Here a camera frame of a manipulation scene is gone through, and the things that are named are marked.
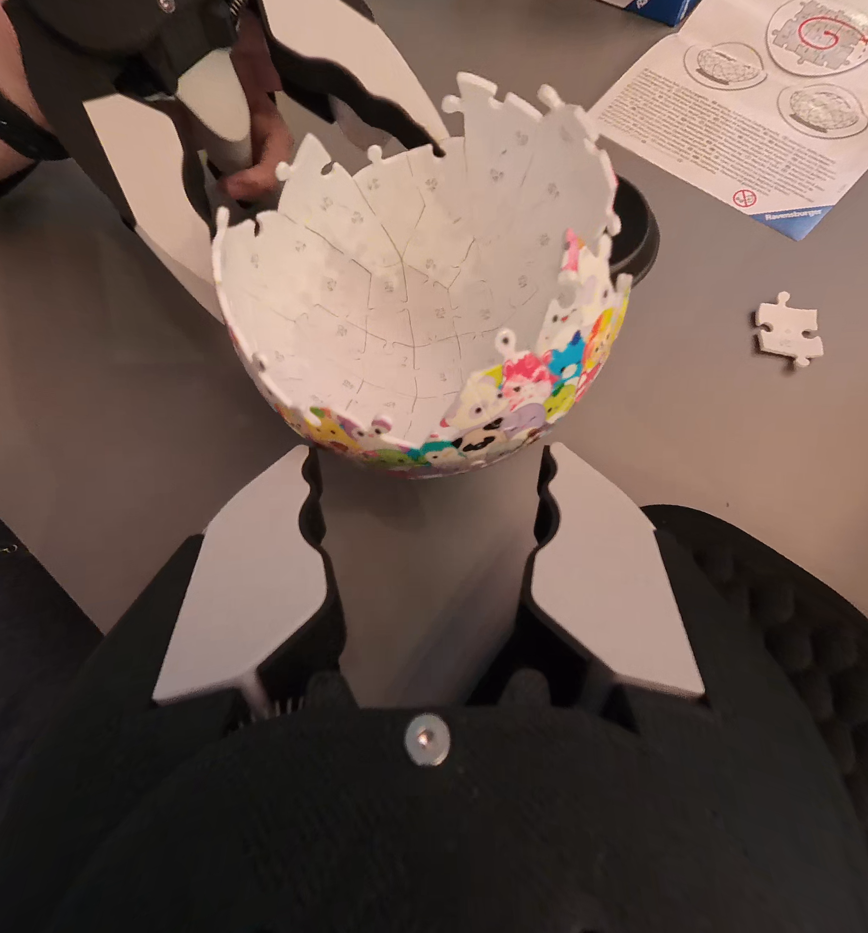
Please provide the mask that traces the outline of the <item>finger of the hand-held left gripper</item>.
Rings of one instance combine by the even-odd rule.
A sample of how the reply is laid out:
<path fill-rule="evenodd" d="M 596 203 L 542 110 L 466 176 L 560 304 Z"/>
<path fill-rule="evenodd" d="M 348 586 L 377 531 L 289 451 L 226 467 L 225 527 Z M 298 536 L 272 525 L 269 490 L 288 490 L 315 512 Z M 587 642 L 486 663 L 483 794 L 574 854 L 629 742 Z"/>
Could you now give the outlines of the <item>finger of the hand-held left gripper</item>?
<path fill-rule="evenodd" d="M 111 94 L 84 104 L 91 126 L 133 215 L 135 232 L 171 276 L 218 322 L 209 202 L 190 201 L 190 165 L 174 122 L 147 104 Z"/>
<path fill-rule="evenodd" d="M 395 141 L 445 156 L 438 108 L 365 2 L 261 1 L 257 19 L 268 96 L 284 93 L 361 150 Z"/>

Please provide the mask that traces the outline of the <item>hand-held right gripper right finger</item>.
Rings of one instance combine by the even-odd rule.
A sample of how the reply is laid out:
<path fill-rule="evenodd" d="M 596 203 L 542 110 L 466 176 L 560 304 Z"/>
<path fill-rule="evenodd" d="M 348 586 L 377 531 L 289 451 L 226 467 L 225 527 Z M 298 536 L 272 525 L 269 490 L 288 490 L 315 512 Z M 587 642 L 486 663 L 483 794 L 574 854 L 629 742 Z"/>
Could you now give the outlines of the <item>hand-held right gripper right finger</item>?
<path fill-rule="evenodd" d="M 561 443 L 542 451 L 522 600 L 603 679 L 696 702 L 705 684 L 654 524 Z"/>

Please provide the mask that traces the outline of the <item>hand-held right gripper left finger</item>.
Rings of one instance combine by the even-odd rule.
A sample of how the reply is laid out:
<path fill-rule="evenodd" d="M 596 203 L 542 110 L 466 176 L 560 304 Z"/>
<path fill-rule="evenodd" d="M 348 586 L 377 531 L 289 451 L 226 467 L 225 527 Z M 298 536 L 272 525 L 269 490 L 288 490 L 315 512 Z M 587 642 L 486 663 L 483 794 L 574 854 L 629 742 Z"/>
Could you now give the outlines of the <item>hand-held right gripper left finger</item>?
<path fill-rule="evenodd" d="M 153 691 L 173 704 L 236 690 L 291 704 L 338 670 L 346 622 L 323 548 L 316 449 L 288 451 L 210 521 Z"/>

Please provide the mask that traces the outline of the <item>partly built puzzle ball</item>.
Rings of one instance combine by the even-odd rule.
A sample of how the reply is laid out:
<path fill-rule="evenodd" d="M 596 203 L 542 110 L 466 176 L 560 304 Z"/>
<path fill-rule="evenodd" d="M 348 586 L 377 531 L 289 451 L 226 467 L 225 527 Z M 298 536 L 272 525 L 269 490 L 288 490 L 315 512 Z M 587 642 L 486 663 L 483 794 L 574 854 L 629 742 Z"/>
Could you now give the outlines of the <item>partly built puzzle ball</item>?
<path fill-rule="evenodd" d="M 616 176 L 590 114 L 467 73 L 463 134 L 350 174 L 308 134 L 277 205 L 218 209 L 214 283 L 235 351 L 300 437 L 411 480 L 492 466 L 599 376 L 632 276 L 610 260 Z"/>

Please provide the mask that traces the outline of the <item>white puzzle piece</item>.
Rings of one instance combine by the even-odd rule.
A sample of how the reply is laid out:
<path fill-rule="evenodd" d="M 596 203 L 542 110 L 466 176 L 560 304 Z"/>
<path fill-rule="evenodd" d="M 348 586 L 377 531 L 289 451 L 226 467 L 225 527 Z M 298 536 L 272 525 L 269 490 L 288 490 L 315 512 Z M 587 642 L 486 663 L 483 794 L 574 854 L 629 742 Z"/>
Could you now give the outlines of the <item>white puzzle piece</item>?
<path fill-rule="evenodd" d="M 762 302 L 754 312 L 757 349 L 769 356 L 783 357 L 795 369 L 809 367 L 824 356 L 819 335 L 818 311 L 790 303 L 788 291 L 771 302 Z"/>

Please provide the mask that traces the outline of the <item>printed puzzle box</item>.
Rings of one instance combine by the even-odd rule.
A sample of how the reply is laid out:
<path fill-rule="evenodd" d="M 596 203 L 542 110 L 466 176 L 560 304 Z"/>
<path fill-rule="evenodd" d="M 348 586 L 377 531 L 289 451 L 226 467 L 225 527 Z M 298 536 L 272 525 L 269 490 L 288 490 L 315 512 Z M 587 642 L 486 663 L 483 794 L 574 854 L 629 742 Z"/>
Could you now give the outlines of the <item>printed puzzle box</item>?
<path fill-rule="evenodd" d="M 605 6 L 631 13 L 653 22 L 657 22 L 668 27 L 680 25 L 686 17 L 694 11 L 701 3 L 698 0 L 636 0 L 619 1 L 605 0 L 600 1 Z"/>

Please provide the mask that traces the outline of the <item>black ball stand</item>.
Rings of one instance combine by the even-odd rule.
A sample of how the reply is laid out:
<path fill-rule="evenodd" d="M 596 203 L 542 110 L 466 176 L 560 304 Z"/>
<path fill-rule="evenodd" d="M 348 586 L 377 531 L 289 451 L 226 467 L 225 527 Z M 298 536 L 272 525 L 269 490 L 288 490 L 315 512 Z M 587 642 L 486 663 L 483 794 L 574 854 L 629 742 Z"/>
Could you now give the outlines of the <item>black ball stand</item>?
<path fill-rule="evenodd" d="M 653 269 L 661 246 L 661 231 L 644 195 L 621 175 L 615 178 L 614 214 L 621 226 L 611 236 L 610 278 L 615 284 L 621 275 L 629 275 L 637 285 Z"/>

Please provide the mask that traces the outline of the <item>person's left hand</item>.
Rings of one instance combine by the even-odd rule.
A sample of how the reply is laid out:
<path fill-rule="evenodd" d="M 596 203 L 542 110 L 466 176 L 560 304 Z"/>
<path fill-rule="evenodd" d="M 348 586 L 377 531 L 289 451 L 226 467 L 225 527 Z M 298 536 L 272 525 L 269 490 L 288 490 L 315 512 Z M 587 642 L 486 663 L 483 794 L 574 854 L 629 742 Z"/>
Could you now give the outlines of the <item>person's left hand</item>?
<path fill-rule="evenodd" d="M 269 47 L 254 15 L 243 15 L 230 60 L 245 95 L 250 115 L 253 163 L 222 175 L 219 187 L 236 202 L 255 203 L 276 193 L 277 166 L 294 153 L 294 138 L 274 96 L 283 89 Z"/>

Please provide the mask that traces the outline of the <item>black cushioned pad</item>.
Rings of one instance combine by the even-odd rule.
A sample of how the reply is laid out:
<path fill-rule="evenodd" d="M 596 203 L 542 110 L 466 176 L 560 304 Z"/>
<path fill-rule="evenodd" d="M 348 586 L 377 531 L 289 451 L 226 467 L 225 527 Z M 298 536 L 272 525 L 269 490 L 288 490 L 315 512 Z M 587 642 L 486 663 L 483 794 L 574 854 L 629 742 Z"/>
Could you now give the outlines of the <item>black cushioned pad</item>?
<path fill-rule="evenodd" d="M 704 511 L 643 512 L 759 635 L 809 710 L 868 844 L 868 619 L 769 545 Z"/>

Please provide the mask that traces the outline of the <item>folded instruction leaflet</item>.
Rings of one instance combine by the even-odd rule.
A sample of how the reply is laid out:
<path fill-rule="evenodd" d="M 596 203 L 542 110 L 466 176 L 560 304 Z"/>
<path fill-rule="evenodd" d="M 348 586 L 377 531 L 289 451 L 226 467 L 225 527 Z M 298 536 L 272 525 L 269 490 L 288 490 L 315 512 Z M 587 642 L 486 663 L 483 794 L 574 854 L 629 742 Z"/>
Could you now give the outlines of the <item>folded instruction leaflet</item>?
<path fill-rule="evenodd" d="M 700 2 L 591 118 L 607 141 L 801 241 L 868 171 L 868 1 Z"/>

